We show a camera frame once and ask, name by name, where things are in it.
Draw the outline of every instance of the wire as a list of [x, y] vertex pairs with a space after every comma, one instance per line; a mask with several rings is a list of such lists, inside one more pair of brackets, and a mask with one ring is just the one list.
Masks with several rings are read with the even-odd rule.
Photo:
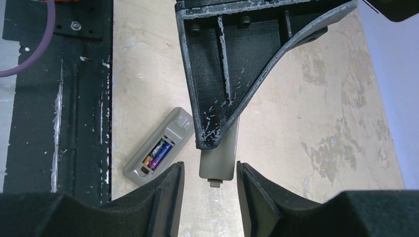
[[46, 21], [45, 33], [43, 34], [42, 40], [38, 48], [25, 62], [21, 63], [17, 67], [5, 71], [0, 71], [0, 78], [19, 74], [25, 71], [30, 66], [34, 65], [38, 61], [38, 59], [43, 55], [46, 48], [48, 48], [55, 27], [55, 2], [54, 0], [48, 0], [46, 1], [46, 5], [48, 8], [48, 18]]

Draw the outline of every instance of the beige table surface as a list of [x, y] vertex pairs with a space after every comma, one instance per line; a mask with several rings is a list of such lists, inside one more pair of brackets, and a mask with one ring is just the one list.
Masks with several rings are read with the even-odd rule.
[[[115, 0], [112, 198], [122, 169], [177, 106], [191, 112], [174, 0]], [[199, 178], [191, 138], [179, 235], [243, 236], [235, 179]], [[237, 160], [317, 202], [342, 190], [404, 187], [358, 11], [288, 52], [241, 115]]]

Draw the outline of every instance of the worn table surface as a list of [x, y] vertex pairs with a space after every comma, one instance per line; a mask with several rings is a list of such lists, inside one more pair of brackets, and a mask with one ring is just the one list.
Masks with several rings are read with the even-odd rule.
[[[115, 0], [113, 199], [136, 188], [122, 169], [166, 115], [191, 112], [174, 4]], [[236, 181], [210, 188], [199, 157], [191, 138], [175, 159], [186, 168], [179, 235], [242, 236]], [[241, 115], [237, 160], [318, 202], [404, 187], [357, 11], [280, 60]]]

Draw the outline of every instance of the screw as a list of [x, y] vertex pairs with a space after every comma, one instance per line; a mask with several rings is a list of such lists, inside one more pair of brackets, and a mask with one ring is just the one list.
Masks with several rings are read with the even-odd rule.
[[197, 23], [195, 23], [191, 26], [191, 32], [194, 36], [199, 35], [200, 31], [201, 31], [201, 26], [199, 26]]
[[250, 23], [251, 23], [250, 17], [249, 16], [242, 17], [241, 23], [242, 23], [242, 26], [248, 27], [250, 25]]
[[73, 31], [79, 31], [82, 29], [82, 25], [80, 25], [78, 21], [73, 21], [71, 23], [71, 29], [73, 29]]

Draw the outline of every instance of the silver screw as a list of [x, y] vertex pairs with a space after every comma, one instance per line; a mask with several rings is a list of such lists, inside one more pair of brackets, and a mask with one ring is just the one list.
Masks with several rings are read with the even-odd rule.
[[78, 21], [73, 21], [71, 23], [71, 29], [73, 29], [73, 31], [79, 31], [82, 29], [82, 25], [80, 25]]

